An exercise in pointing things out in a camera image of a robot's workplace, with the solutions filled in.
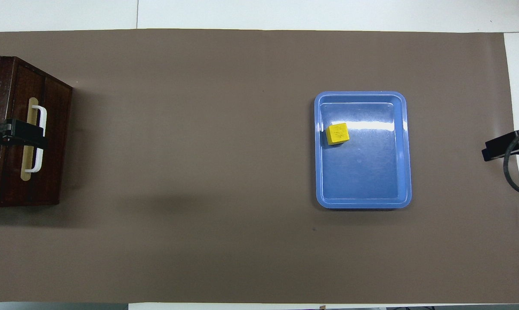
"plastic tray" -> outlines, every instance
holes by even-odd
[[[345,122],[350,140],[329,146]],[[395,209],[411,202],[407,103],[398,92],[323,92],[315,99],[317,200],[331,209]]]

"drawer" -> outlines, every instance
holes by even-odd
[[[0,122],[6,118],[27,121],[29,99],[37,98],[47,110],[48,142],[41,170],[29,180],[21,178],[24,146],[0,148],[0,206],[59,203],[71,96],[72,87],[53,76],[17,57],[0,57]]]

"drawer handle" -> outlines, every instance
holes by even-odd
[[[45,136],[45,125],[47,124],[47,110],[40,105],[32,105],[33,109],[37,109],[40,112],[40,124],[39,126],[43,128],[43,136]],[[43,149],[36,149],[36,161],[34,167],[32,169],[25,169],[24,171],[27,173],[38,172],[41,169],[41,162],[43,161]]]

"wooden box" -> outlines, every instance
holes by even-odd
[[[34,166],[37,151],[22,145],[0,147],[0,207],[59,203],[71,96],[72,87],[26,61],[0,57],[0,122],[6,118],[40,121],[43,112],[34,112],[29,103],[35,98],[46,109],[48,143],[41,169],[28,174],[28,180],[23,180],[23,153],[28,168]]]

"yellow cube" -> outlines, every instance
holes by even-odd
[[[328,145],[340,144],[349,140],[348,125],[345,123],[330,125],[326,132]]]

